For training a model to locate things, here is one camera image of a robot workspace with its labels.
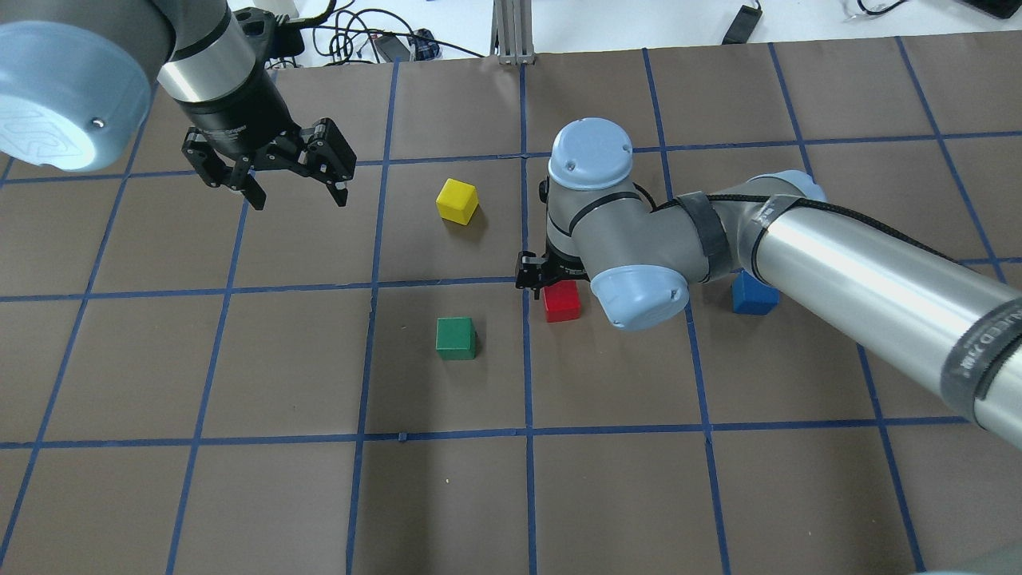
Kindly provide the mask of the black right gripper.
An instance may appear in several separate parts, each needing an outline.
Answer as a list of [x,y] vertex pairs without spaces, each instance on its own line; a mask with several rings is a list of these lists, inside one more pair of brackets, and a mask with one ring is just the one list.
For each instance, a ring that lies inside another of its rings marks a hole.
[[515,288],[532,291],[533,298],[540,299],[541,290],[562,281],[585,281],[590,276],[585,272],[583,261],[576,256],[560,252],[551,244],[546,244],[546,252],[523,250],[516,255]]

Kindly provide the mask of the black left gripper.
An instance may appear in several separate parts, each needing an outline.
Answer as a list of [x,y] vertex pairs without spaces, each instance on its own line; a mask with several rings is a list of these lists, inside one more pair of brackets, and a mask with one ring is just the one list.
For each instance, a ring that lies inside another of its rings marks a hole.
[[[249,207],[265,208],[267,194],[252,171],[287,170],[327,186],[337,207],[346,207],[349,181],[354,177],[357,156],[332,119],[318,119],[309,128],[292,126],[271,136],[266,145],[251,152],[231,153],[216,149],[211,136],[188,129],[181,146],[183,156],[210,187],[237,185]],[[244,178],[235,178],[238,164]]]

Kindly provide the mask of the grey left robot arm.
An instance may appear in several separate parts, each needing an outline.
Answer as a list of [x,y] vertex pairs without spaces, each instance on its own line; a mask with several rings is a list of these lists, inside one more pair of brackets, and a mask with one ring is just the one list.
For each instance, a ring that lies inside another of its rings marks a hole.
[[267,73],[300,54],[292,19],[226,1],[4,1],[2,152],[67,173],[111,165],[149,114],[157,87],[191,121],[181,152],[210,187],[256,210],[258,171],[289,171],[347,203],[357,157],[332,119],[301,128]]

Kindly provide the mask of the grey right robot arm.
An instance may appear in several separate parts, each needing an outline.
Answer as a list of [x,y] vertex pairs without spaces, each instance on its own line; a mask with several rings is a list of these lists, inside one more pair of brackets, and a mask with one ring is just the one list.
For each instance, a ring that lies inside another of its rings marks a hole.
[[1019,290],[830,203],[806,172],[654,206],[632,179],[634,156],[614,121],[558,132],[541,186],[546,250],[519,252],[518,290],[587,280],[613,327],[641,331],[685,309],[692,285],[748,272],[1020,444]]

